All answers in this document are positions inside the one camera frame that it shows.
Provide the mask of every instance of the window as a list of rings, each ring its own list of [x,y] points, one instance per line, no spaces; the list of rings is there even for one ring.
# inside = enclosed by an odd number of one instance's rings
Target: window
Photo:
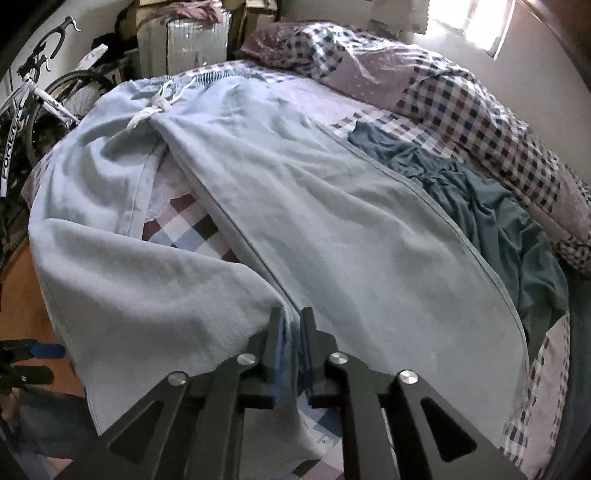
[[[435,20],[496,57],[515,0],[430,0],[429,20]]]

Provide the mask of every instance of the bicycle tire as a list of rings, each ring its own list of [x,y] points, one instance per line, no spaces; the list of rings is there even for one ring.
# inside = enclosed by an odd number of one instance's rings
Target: bicycle tire
[[[112,90],[115,87],[115,85],[113,85],[113,83],[104,75],[93,72],[91,70],[78,70],[75,72],[66,73],[65,75],[59,77],[49,87],[47,87],[45,89],[45,91],[49,95],[51,95],[53,98],[55,98],[57,101],[62,102],[64,100],[66,100],[67,98],[60,100],[60,99],[56,98],[54,93],[55,92],[60,93],[60,91],[59,91],[60,86],[66,84],[66,83],[70,83],[70,82],[72,82],[72,80],[76,80],[76,79],[86,80],[89,83],[90,82],[97,82],[101,87],[103,87],[105,89],[105,93]],[[33,135],[34,135],[35,123],[38,121],[38,119],[40,117],[40,113],[42,113],[42,111],[43,111],[43,103],[42,102],[35,102],[34,106],[32,107],[32,110],[30,111],[29,119],[27,121],[27,127],[25,129],[25,147],[27,149],[27,158],[28,158],[29,163],[31,164],[32,167],[34,167],[37,164],[37,162],[39,162],[39,160],[41,159],[35,150],[35,146],[33,144]]]

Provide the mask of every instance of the bicycle frame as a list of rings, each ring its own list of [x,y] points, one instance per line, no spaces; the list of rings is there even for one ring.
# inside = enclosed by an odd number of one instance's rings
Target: bicycle frame
[[[50,114],[57,117],[64,124],[70,125],[74,123],[78,125],[80,121],[72,115],[60,102],[56,101],[45,90],[40,89],[37,84],[29,77],[23,78],[22,85],[8,98],[2,108],[0,108],[0,115],[8,110],[11,103],[22,92],[20,101],[18,102],[17,111],[12,119],[10,132],[4,148],[4,157],[2,159],[2,175],[0,177],[0,198],[5,198],[8,190],[8,172],[10,168],[10,161],[12,158],[12,150],[14,148],[14,141],[17,137],[18,127],[21,123],[22,116],[27,105],[28,98],[32,95],[33,98],[43,101],[43,108]]]

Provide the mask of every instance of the wooden floor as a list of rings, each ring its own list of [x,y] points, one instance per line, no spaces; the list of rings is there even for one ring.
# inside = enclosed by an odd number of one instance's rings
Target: wooden floor
[[[4,271],[0,311],[0,340],[24,338],[34,338],[42,343],[56,341],[41,297],[28,240],[22,243]],[[84,396],[82,385],[67,359],[32,359],[24,364],[51,368],[55,380],[48,386],[49,390]]]

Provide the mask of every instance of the black metal bracket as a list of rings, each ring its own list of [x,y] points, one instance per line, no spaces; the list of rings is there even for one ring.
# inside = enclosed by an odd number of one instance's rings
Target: black metal bracket
[[[284,342],[284,313],[274,309],[245,353],[203,375],[168,375],[57,478],[238,479],[244,409],[275,406]]]
[[[193,378],[170,374],[57,480],[237,480],[245,408],[277,402],[285,328],[274,309],[245,353]],[[341,412],[347,480],[525,479],[415,372],[375,372],[340,352],[312,309],[301,335],[298,381],[312,408]]]
[[[375,372],[340,352],[312,309],[301,325],[301,383],[312,408],[340,409],[347,480],[525,479],[418,374]]]

